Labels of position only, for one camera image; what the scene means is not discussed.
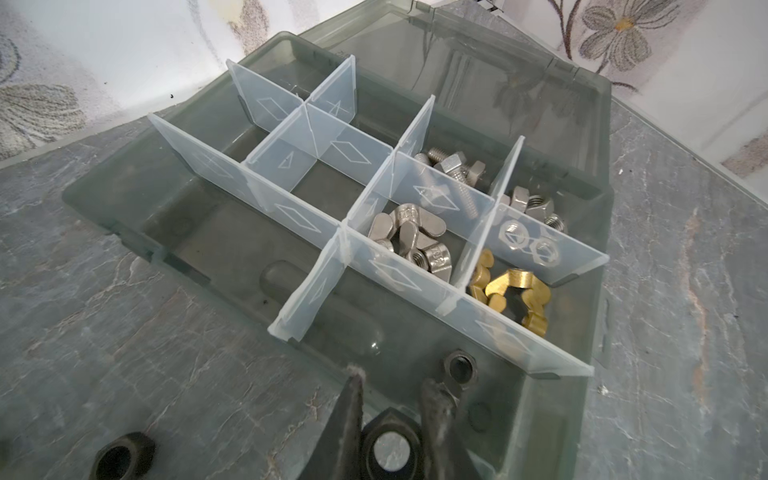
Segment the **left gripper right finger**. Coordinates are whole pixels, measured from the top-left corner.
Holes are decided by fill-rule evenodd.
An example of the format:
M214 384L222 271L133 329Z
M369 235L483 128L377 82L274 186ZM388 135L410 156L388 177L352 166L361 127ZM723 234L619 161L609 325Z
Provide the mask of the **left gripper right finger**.
M473 461L454 428L456 404L448 390L426 379L419 407L425 479L479 479Z

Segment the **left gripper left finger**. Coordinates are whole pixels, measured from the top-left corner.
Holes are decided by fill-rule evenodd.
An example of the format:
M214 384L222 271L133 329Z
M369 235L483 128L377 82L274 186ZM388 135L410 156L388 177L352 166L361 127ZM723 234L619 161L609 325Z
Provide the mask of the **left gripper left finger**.
M359 374L348 378L299 479L360 478L363 385Z

